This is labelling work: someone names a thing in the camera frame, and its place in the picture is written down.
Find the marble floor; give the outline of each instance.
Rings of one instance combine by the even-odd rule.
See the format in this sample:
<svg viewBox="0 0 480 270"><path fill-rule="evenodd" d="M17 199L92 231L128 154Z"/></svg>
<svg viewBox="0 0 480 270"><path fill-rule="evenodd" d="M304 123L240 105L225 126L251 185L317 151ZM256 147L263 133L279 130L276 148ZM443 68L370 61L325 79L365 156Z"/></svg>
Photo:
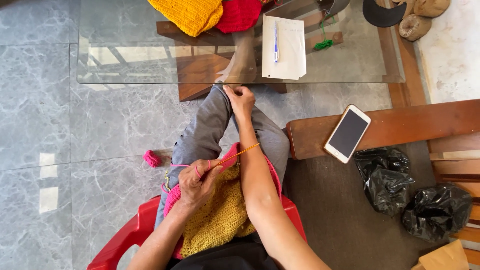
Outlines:
<svg viewBox="0 0 480 270"><path fill-rule="evenodd" d="M78 16L78 0L0 4L0 269L85 270L160 193L168 166L152 169L142 155L170 155L202 102L178 102L177 85L78 84ZM383 84L255 93L280 127L351 103L391 107ZM221 145L237 141L230 125Z"/></svg>

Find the glass table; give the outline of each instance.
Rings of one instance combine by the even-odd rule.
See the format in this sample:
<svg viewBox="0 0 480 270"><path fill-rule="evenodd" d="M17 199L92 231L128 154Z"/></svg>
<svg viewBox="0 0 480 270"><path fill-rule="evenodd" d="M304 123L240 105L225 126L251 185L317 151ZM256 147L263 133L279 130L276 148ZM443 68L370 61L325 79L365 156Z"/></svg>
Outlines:
<svg viewBox="0 0 480 270"><path fill-rule="evenodd" d="M402 83L405 81L395 29L377 28L362 13L362 0L325 20L332 47L314 50L324 40L320 22L333 0L284 0L264 5L248 33L218 29L193 38L182 33L146 0L82 0L77 81L80 84L172 84L189 90L189 100L235 73L236 83ZM299 80L262 77L262 16L303 20L307 74ZM238 36L248 35L249 59L239 59ZM248 62L249 68L241 69Z"/></svg>

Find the wall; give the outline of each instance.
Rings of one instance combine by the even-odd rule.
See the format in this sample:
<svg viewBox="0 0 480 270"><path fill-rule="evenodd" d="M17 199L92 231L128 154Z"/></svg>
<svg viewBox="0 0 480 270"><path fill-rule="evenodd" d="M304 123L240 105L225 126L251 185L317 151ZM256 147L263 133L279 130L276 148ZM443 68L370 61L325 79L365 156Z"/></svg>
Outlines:
<svg viewBox="0 0 480 270"><path fill-rule="evenodd" d="M430 103L480 98L480 1L452 0L418 48Z"/></svg>

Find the yellow crochet fabric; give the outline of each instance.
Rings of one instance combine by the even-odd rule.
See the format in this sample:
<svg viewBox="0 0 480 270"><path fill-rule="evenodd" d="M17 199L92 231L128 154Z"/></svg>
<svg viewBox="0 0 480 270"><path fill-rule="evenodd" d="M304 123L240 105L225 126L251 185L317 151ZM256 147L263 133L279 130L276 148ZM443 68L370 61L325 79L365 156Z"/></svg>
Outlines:
<svg viewBox="0 0 480 270"><path fill-rule="evenodd" d="M214 27L223 14L222 0L148 0L187 35L196 37Z"/></svg>
<svg viewBox="0 0 480 270"><path fill-rule="evenodd" d="M217 177L210 199L185 226L180 255L186 258L226 244L234 236L244 237L254 231L240 189L240 164L237 162Z"/></svg>

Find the smartphone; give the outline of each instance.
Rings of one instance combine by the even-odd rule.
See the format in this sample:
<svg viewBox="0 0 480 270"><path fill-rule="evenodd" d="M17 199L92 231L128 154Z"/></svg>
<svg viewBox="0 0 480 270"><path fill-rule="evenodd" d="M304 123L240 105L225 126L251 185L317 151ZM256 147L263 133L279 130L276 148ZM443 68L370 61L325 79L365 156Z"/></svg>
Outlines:
<svg viewBox="0 0 480 270"><path fill-rule="evenodd" d="M372 120L357 106L350 104L324 149L340 162L347 164Z"/></svg>

